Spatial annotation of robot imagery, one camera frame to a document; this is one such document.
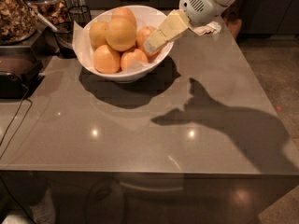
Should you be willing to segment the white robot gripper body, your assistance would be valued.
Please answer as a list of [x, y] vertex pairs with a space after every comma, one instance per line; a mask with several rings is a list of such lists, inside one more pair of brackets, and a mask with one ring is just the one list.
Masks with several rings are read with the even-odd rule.
[[219, 16], [227, 7], [229, 0], [179, 0], [191, 24], [207, 24]]

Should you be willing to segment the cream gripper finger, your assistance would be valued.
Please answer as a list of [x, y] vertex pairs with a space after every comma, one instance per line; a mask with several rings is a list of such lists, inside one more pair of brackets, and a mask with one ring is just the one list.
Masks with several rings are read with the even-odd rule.
[[182, 9], [172, 10], [159, 27], [144, 41], [143, 47], [149, 54], [178, 39], [188, 28], [189, 18]]

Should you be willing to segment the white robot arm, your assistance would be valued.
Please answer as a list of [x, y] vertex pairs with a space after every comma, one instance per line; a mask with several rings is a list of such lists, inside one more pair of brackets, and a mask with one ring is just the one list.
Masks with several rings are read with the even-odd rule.
[[148, 53], [177, 40], [186, 30], [204, 26], [221, 15], [235, 0], [179, 0], [159, 27], [143, 43]]

